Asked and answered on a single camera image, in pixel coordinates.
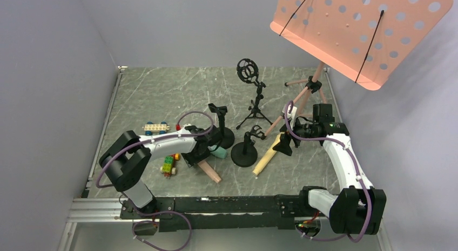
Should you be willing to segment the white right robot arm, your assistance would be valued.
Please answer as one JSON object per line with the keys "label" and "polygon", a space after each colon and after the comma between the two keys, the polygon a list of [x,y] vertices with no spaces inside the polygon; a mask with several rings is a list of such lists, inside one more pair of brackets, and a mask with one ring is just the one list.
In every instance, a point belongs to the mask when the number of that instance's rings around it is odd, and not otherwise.
{"label": "white right robot arm", "polygon": [[298,118],[284,117],[284,134],[274,149],[292,155],[290,141],[299,147],[303,141],[317,141],[324,148],[335,170],[340,192],[331,194],[324,187],[305,186],[298,195],[302,213],[324,215],[340,238],[358,242],[364,235],[377,234],[387,197],[364,174],[351,146],[349,131],[334,118],[316,117],[302,124]]}

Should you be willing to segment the pink microphone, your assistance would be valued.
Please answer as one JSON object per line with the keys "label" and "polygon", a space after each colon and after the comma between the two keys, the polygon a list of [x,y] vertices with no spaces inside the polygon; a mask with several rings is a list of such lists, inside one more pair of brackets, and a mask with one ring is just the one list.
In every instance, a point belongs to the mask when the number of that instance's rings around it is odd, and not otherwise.
{"label": "pink microphone", "polygon": [[206,160],[202,160],[198,163],[198,166],[206,173],[206,175],[212,179],[215,183],[221,182],[219,174],[208,164]]}

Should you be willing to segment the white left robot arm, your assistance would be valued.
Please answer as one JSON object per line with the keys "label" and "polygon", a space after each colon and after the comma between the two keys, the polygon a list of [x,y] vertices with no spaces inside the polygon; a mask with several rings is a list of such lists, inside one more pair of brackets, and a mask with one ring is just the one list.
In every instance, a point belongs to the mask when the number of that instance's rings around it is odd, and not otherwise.
{"label": "white left robot arm", "polygon": [[142,182],[142,175],[150,160],[181,154],[189,166],[197,165],[214,182],[221,182],[219,174],[206,162],[221,135],[212,125],[207,129],[191,124],[177,131],[158,135],[137,135],[124,132],[100,157],[101,174],[109,179],[108,187],[124,194],[135,207],[144,212],[157,210],[157,200]]}

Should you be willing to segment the teal microphone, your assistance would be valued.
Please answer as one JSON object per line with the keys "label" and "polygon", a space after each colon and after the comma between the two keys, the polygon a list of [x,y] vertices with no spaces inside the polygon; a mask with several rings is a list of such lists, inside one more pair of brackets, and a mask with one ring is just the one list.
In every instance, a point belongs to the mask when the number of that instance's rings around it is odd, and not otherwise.
{"label": "teal microphone", "polygon": [[222,147],[218,147],[216,145],[210,146],[209,148],[210,153],[219,159],[225,159],[227,157],[227,150]]}

